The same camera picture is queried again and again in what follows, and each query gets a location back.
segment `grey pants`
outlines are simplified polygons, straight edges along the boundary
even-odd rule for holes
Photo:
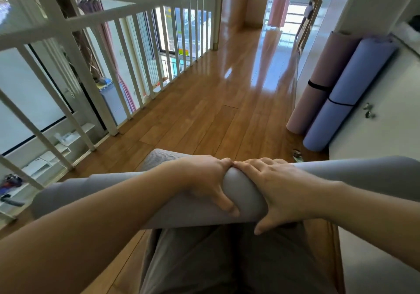
[[[141,294],[337,293],[302,223],[254,235],[254,223],[154,230]]]

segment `wooden floor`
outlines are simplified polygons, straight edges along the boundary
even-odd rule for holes
[[[136,171],[154,148],[289,162],[292,150],[300,149],[305,161],[327,159],[306,151],[302,138],[285,128],[294,106],[291,46],[289,36],[277,31],[239,32],[182,73],[64,179]],[[305,226],[315,257],[343,292],[337,228],[323,220]],[[137,233],[84,293],[137,294],[148,233]]]

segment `rolled yoga mat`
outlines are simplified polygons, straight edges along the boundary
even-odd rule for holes
[[[305,134],[356,50],[361,38],[331,32],[287,129]]]
[[[389,38],[362,40],[303,140],[323,150],[398,46]]]
[[[155,149],[145,159],[142,170],[184,156],[187,155]],[[411,158],[328,160],[294,165],[325,179],[341,180],[362,189],[420,201],[420,162]],[[53,184],[35,197],[31,205],[32,214],[34,218],[39,218],[83,196],[137,175],[141,173],[105,173]],[[168,201],[143,228],[256,222],[266,214],[267,204],[263,196],[241,171],[235,168],[228,170],[223,180],[223,191],[238,206],[238,218],[228,215],[209,200],[198,199],[185,192]]]

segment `blue yoga mat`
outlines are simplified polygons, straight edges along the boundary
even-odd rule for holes
[[[359,43],[303,140],[307,149],[321,151],[328,145],[397,48],[389,38],[365,38]]]

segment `pink curtain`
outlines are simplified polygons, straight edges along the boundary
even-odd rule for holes
[[[274,0],[271,6],[270,17],[268,19],[268,25],[281,28],[286,22],[287,9],[289,7],[290,0]]]
[[[99,12],[99,11],[103,11],[103,5],[102,2],[100,0],[81,0],[80,3],[78,4],[78,7],[85,13],[94,13],[94,12]],[[114,54],[114,47],[113,47],[113,43],[112,43],[112,37],[111,37],[111,30],[109,29],[109,25],[108,22],[105,22],[101,25],[98,26],[98,30],[101,34],[102,40],[105,43],[105,46],[107,48],[108,54],[112,60],[112,63],[114,64],[115,70],[117,72],[117,76],[118,76],[118,83],[121,86],[127,102],[129,104],[130,107],[130,111],[134,112],[136,110],[136,106],[134,104],[134,100],[133,97],[130,94],[129,88],[127,86],[127,84],[124,82],[124,80],[122,79],[119,70],[118,70],[118,63],[117,60],[115,58],[115,54]]]

